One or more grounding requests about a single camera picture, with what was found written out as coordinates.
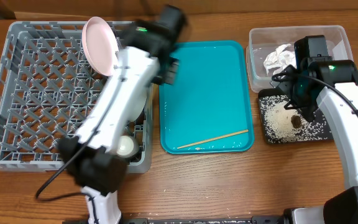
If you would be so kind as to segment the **brown food scrap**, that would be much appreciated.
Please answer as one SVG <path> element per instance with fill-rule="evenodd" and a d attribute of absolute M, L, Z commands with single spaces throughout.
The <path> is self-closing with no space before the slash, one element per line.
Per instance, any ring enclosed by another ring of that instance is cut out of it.
<path fill-rule="evenodd" d="M 293 115 L 291 117 L 291 123 L 294 129 L 299 129 L 303 127 L 301 117 L 298 115 Z"/>

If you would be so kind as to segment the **white paper napkin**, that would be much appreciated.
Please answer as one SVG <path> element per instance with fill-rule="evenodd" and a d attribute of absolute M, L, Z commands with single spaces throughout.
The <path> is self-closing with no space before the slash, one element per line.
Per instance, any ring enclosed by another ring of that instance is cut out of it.
<path fill-rule="evenodd" d="M 296 56 L 294 51 L 288 50 L 292 44 L 282 44 L 265 58 L 263 65 L 268 76 L 281 73 L 289 65 L 296 68 Z"/>

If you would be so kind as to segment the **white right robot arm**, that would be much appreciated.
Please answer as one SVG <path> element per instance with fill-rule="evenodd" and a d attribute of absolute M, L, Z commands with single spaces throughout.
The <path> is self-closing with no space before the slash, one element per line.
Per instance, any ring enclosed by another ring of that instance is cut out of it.
<path fill-rule="evenodd" d="M 272 77 L 289 99 L 286 110 L 307 120 L 315 110 L 326 118 L 338 149 L 346 189 L 319 207 L 288 208 L 279 223 L 358 223 L 358 69 L 352 60 L 333 60 L 323 35 L 294 44 L 296 66 Z"/>

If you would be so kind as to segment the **wooden chopstick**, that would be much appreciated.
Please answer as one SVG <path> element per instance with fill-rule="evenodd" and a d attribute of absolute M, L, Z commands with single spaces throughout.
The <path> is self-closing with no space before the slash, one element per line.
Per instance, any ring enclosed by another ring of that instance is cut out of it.
<path fill-rule="evenodd" d="M 217 140 L 220 140 L 220 139 L 229 138 L 231 136 L 236 136 L 236 135 L 240 135 L 240 134 L 244 134 L 244 133 L 248 133 L 248 132 L 249 132 L 249 130 L 245 129 L 245 130 L 242 130 L 242 131 L 237 131 L 237 132 L 234 132 L 234 133 L 225 134 L 225 135 L 218 136 L 218 137 L 215 137 L 215 138 L 205 139 L 205 140 L 202 140 L 202 141 L 193 142 L 193 143 L 190 143 L 190 144 L 185 144 L 183 146 L 178 146 L 177 149 L 183 149 L 183 148 L 186 148 L 186 147 L 191 147 L 191 146 L 195 146 L 195 145 L 199 145 L 199 144 L 204 144 L 204 143 L 211 142 L 211 141 L 217 141 Z"/>

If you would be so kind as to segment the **white cup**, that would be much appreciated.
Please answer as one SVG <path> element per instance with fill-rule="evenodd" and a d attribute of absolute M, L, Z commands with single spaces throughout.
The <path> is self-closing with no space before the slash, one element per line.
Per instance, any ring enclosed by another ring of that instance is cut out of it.
<path fill-rule="evenodd" d="M 131 158 L 139 152 L 139 145 L 132 136 L 121 136 L 119 138 L 116 154 L 123 158 Z"/>

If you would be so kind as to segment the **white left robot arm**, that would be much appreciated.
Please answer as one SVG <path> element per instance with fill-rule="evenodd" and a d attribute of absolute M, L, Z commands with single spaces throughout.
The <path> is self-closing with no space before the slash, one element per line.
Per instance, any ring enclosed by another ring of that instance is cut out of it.
<path fill-rule="evenodd" d="M 87 61 L 108 79 L 75 135 L 61 138 L 57 148 L 87 199 L 90 223 L 121 220 L 117 191 L 128 163 L 119 153 L 119 140 L 141 113 L 149 85 L 166 83 L 177 65 L 172 52 L 185 26 L 184 12 L 166 5 L 157 20 L 136 20 L 119 35 L 100 17 L 89 19 L 82 30 Z"/>

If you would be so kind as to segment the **grey bowl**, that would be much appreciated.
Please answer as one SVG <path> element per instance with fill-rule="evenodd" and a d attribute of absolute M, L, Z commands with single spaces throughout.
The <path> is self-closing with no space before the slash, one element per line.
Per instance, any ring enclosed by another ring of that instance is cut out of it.
<path fill-rule="evenodd" d="M 147 101 L 147 88 L 144 88 L 140 95 L 134 100 L 134 106 L 129 116 L 129 121 L 135 121 L 144 110 Z"/>

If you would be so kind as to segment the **large white plate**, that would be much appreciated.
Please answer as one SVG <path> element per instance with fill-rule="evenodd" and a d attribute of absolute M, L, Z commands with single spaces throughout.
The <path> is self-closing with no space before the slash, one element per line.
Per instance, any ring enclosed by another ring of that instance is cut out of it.
<path fill-rule="evenodd" d="M 91 67 L 101 75 L 111 76 L 118 64 L 116 36 L 109 24 L 100 17 L 89 19 L 82 30 L 82 46 Z"/>

